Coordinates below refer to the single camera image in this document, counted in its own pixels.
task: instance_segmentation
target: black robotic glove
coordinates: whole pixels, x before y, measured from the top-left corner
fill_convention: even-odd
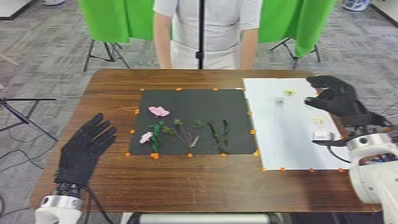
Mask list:
[[[116,142],[116,127],[98,114],[79,129],[61,149],[56,183],[89,185],[100,156]]]
[[[319,97],[306,99],[306,104],[335,114],[345,126],[386,125],[386,118],[368,111],[354,86],[333,76],[308,78],[315,88],[326,88]]]

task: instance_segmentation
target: person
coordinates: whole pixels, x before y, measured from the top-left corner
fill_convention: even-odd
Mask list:
[[[205,69],[253,69],[262,8],[263,0],[207,1]],[[155,0],[153,10],[160,68],[198,69],[200,0]]]

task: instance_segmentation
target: white paper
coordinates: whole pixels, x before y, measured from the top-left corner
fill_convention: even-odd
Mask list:
[[[336,138],[342,135],[329,113],[304,104],[306,97],[317,96],[306,79],[249,78],[244,82],[263,167],[267,170],[347,169],[349,164],[331,155],[327,147],[313,143],[315,131],[333,132]],[[347,147],[333,150],[351,160]]]

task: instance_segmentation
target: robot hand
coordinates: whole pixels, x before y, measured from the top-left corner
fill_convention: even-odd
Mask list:
[[[77,224],[82,212],[80,189],[89,186],[100,156],[116,141],[116,127],[98,114],[79,129],[61,149],[57,190],[36,210],[38,224]]]
[[[333,76],[308,78],[315,88],[326,88],[317,98],[306,99],[306,104],[326,110],[342,119],[345,126],[386,125],[386,118],[372,113],[358,99],[352,85]]]
[[[107,130],[111,122],[102,121],[104,114],[98,114],[61,149],[56,183],[77,184],[82,187],[89,185],[100,156],[116,141],[116,127]]]

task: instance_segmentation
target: wooden table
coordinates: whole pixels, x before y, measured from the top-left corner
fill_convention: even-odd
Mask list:
[[[303,78],[304,71],[102,70],[91,80],[61,137],[64,145],[79,127],[105,113],[118,127],[118,142],[107,151],[91,180],[109,212],[374,212],[361,203],[347,173],[262,170],[253,155],[127,157],[141,89],[242,88],[242,77]],[[38,208],[56,188],[59,150],[48,158],[32,194]]]

